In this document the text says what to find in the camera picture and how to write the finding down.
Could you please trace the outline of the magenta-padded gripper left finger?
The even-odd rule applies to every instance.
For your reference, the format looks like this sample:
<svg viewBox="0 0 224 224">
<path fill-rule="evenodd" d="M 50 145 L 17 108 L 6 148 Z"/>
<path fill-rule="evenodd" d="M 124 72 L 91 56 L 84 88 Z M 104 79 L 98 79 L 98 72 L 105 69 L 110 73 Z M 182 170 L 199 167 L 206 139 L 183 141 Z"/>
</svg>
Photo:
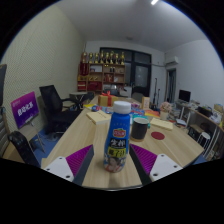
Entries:
<svg viewBox="0 0 224 224">
<path fill-rule="evenodd" d="M 59 156 L 45 168 L 45 171 L 81 186 L 93 156 L 94 148 L 89 145 L 68 157 Z"/>
</svg>

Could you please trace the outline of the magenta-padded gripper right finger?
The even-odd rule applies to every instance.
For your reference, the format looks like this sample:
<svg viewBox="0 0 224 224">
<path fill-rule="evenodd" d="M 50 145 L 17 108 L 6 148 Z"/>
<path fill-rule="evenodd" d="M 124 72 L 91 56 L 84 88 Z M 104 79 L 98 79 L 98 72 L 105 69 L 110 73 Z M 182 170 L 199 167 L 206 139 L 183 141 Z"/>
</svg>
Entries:
<svg viewBox="0 0 224 224">
<path fill-rule="evenodd" d="M 156 155 L 140 146 L 130 144 L 129 154 L 142 185 L 145 186 L 182 169 L 165 154 Z"/>
</svg>

